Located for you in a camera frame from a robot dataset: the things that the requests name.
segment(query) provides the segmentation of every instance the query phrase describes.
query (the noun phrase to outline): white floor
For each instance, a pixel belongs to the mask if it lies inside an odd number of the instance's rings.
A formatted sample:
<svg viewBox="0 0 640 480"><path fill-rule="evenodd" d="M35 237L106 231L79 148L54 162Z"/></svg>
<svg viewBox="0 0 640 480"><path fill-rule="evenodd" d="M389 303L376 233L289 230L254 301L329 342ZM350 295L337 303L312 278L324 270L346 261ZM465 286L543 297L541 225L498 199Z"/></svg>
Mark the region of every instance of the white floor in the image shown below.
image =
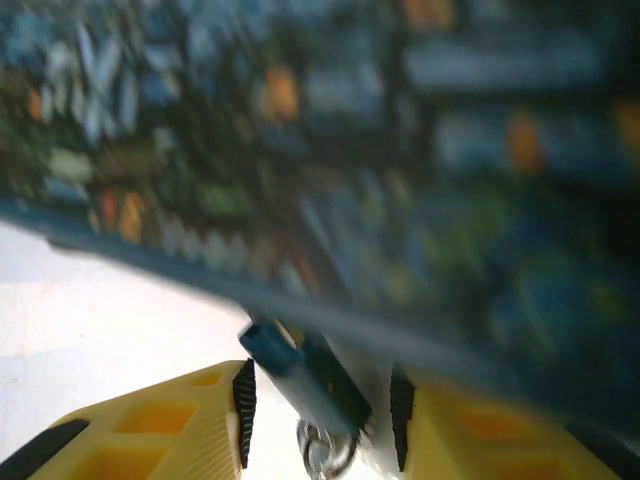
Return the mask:
<svg viewBox="0 0 640 480"><path fill-rule="evenodd" d="M246 358L237 342L246 323L233 304L91 256L56 253L0 224L0 461L80 407ZM296 422L259 373L244 479L307 478ZM362 457L345 478L389 476Z"/></svg>

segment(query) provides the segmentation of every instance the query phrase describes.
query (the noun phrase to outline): white surface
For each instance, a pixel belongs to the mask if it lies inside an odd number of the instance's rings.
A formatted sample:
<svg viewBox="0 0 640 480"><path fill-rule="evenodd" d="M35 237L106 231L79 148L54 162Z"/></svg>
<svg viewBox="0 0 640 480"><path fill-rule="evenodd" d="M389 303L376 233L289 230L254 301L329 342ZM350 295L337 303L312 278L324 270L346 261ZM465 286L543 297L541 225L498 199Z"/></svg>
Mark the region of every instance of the white surface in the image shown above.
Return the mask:
<svg viewBox="0 0 640 480"><path fill-rule="evenodd" d="M0 461L61 416L230 359L245 314L222 300L0 224ZM258 373L243 479L305 479L297 414ZM357 462L345 478L377 477Z"/></svg>

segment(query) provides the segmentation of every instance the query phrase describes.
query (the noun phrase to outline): yellow plastic part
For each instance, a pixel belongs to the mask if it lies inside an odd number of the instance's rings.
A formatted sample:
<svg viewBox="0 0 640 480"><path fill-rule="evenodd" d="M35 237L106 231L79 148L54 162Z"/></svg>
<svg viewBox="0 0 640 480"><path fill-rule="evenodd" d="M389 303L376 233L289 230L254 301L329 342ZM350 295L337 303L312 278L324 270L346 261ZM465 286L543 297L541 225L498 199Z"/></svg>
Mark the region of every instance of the yellow plastic part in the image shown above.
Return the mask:
<svg viewBox="0 0 640 480"><path fill-rule="evenodd" d="M66 416L91 423L30 480L237 480L233 379L245 362L200 370Z"/></svg>
<svg viewBox="0 0 640 480"><path fill-rule="evenodd" d="M407 480L619 480L548 420L439 383L416 389L407 441Z"/></svg>

